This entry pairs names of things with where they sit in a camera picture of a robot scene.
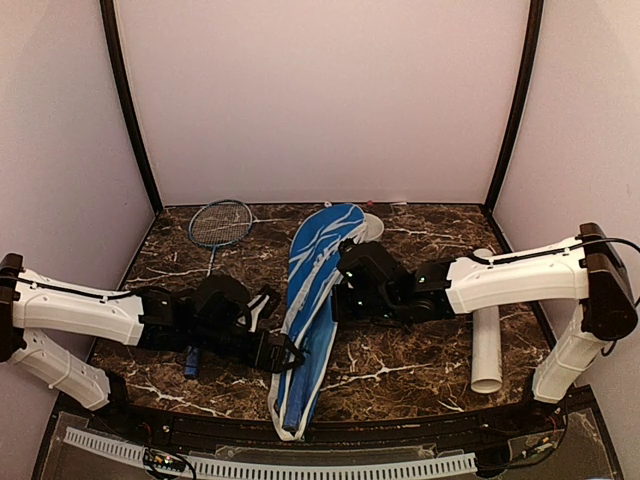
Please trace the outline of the blue racket bag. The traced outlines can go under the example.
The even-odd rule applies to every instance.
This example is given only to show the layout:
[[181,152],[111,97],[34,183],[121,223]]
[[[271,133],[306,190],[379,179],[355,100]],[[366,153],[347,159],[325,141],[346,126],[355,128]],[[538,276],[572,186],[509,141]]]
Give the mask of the blue racket bag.
[[288,264],[287,311],[281,332],[302,353],[301,365],[274,374],[268,410],[284,442],[300,441],[310,424],[337,331],[332,289],[342,280],[339,246],[360,243],[366,230],[363,210],[351,203],[325,207],[296,231]]

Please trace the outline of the white shuttlecock tube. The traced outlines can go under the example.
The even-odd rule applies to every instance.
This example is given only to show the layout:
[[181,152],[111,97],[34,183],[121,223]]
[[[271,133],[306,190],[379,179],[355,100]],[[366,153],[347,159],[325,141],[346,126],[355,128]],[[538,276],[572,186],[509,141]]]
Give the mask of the white shuttlecock tube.
[[471,390],[489,395],[503,385],[501,326],[498,306],[473,312]]

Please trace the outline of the blue badminton racket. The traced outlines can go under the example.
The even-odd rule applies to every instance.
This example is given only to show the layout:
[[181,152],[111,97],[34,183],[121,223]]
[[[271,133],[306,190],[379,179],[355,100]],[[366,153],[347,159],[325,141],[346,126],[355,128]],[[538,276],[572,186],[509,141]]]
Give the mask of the blue badminton racket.
[[216,252],[245,238],[252,227],[253,214],[247,204],[239,200],[223,199],[199,209],[188,226],[189,239],[211,251],[207,275],[213,270]]

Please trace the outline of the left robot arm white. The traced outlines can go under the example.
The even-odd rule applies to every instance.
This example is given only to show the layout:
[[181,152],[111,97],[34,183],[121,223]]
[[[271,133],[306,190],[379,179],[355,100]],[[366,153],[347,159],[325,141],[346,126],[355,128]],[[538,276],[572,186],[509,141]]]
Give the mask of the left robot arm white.
[[56,344],[47,331],[89,335],[125,346],[182,353],[190,347],[253,369],[282,373],[304,356],[285,334],[261,329],[280,296],[268,286],[256,297],[228,275],[211,275],[196,288],[132,291],[93,289],[28,270],[9,253],[1,261],[1,360],[19,365],[51,389],[75,399],[120,436],[141,427],[125,381],[92,367]]

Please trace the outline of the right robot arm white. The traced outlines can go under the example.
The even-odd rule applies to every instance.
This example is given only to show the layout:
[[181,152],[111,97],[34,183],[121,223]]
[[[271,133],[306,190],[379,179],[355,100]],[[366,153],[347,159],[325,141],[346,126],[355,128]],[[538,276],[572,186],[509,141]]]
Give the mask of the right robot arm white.
[[617,239],[596,223],[581,225],[575,237],[522,252],[427,261],[408,271],[378,242],[339,247],[334,287],[337,323],[369,320],[407,328],[429,321],[540,300],[572,299],[575,309],[549,356],[536,368],[532,395],[516,405],[510,424],[534,432],[601,349],[630,335],[638,324],[626,267]]

